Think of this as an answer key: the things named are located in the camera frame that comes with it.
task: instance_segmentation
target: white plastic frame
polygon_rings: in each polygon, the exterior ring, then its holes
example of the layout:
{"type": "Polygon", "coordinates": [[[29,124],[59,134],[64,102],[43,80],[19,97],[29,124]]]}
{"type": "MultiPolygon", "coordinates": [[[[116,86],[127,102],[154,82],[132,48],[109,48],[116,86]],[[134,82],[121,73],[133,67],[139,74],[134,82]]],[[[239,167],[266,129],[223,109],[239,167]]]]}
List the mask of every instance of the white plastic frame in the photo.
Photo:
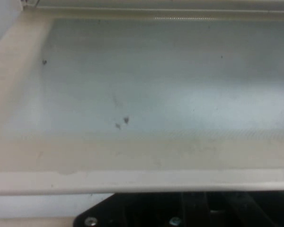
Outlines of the white plastic frame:
{"type": "MultiPolygon", "coordinates": [[[[25,10],[0,41],[0,123],[13,105],[11,91],[25,80],[56,18],[155,17],[284,21],[282,12],[25,10]]],[[[284,189],[280,138],[103,142],[0,137],[0,195],[277,189],[284,189]]]]}

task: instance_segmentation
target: screw head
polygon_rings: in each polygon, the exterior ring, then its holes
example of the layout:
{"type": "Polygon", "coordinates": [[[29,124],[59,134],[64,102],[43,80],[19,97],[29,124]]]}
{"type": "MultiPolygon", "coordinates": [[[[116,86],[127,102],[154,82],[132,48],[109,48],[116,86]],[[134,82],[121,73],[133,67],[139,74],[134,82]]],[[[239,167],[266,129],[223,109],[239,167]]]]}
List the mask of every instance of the screw head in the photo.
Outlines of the screw head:
{"type": "Polygon", "coordinates": [[[173,217],[169,220],[171,226],[179,226],[182,223],[182,219],[179,217],[173,217]]]}
{"type": "Polygon", "coordinates": [[[96,226],[97,223],[98,223],[98,220],[96,218],[94,218],[94,217],[88,217],[84,221],[85,226],[88,226],[88,227],[96,226]]]}

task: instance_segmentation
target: dirt speck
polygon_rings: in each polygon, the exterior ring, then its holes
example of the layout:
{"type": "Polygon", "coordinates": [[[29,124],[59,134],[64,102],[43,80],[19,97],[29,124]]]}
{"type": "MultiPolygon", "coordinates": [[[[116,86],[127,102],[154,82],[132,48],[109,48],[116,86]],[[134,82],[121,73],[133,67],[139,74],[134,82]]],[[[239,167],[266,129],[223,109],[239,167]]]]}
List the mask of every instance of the dirt speck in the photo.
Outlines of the dirt speck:
{"type": "Polygon", "coordinates": [[[123,120],[124,120],[125,124],[128,124],[128,122],[129,122],[129,117],[125,117],[125,118],[123,118],[123,120]]]}
{"type": "Polygon", "coordinates": [[[116,123],[116,124],[115,124],[115,127],[116,127],[117,129],[121,130],[121,125],[120,125],[120,124],[116,123]]]}

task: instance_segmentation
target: black plastic part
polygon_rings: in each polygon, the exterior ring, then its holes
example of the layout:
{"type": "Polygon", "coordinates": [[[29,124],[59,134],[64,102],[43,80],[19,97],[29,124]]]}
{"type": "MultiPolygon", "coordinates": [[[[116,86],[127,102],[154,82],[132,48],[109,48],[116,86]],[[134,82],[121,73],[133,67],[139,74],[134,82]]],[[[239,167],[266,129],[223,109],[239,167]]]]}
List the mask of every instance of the black plastic part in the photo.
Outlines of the black plastic part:
{"type": "Polygon", "coordinates": [[[94,227],[284,227],[284,192],[115,194],[73,226],[87,227],[88,217],[94,227]]]}

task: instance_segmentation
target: frosted glass panel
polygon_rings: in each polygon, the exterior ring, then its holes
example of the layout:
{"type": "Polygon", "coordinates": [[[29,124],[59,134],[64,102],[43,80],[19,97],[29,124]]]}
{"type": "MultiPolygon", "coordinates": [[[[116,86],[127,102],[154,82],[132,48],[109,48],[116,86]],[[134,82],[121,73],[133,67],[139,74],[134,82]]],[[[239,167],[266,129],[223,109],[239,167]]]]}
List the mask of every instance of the frosted glass panel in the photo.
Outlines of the frosted glass panel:
{"type": "Polygon", "coordinates": [[[56,20],[4,131],[284,131],[284,23],[56,20]]]}

